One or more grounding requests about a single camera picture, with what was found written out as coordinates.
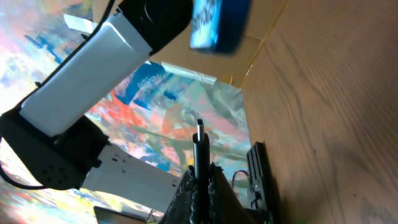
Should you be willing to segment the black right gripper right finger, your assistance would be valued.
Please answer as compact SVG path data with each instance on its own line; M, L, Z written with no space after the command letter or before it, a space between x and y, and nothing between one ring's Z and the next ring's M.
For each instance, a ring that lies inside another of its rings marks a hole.
M250 214L240 204L226 180L221 167L210 166L209 219L212 224L255 224Z

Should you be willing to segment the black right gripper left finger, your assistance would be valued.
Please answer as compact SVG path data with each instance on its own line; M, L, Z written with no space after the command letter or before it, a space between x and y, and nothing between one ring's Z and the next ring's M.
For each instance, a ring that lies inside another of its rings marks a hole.
M172 201L158 224L189 224L192 214L191 205L195 192L196 178L193 166L181 178Z

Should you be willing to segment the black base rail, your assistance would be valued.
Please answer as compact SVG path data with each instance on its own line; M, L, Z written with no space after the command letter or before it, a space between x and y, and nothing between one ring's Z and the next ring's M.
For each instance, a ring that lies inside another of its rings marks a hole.
M249 173L248 201L246 210L256 223L282 224L279 197L276 191L266 145L255 142L246 154Z

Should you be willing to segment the colourful painted backdrop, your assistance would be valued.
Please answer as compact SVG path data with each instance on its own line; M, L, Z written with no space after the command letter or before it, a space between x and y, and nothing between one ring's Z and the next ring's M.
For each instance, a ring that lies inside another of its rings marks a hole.
M94 1L1 2L1 111L13 108L80 43L67 19L97 21ZM249 131L241 90L170 73L148 62L107 94L88 117L124 151L180 176L193 163L192 134L198 118L211 138L211 159L223 167L241 203ZM1 182L2 223L94 223L94 206L119 212L149 208L86 189L23 190Z

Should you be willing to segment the blue smartphone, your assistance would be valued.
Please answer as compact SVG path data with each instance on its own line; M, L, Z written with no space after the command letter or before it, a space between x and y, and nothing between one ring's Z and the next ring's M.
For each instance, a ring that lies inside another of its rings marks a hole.
M233 54L244 34L251 0L196 0L190 49L201 54Z

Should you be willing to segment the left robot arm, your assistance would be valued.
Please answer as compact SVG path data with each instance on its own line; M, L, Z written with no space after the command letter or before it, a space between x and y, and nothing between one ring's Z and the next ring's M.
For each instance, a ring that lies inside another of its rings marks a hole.
M112 144L86 117L189 25L191 0L123 1L37 88L1 115L1 137L38 189L84 188L165 212L179 178Z

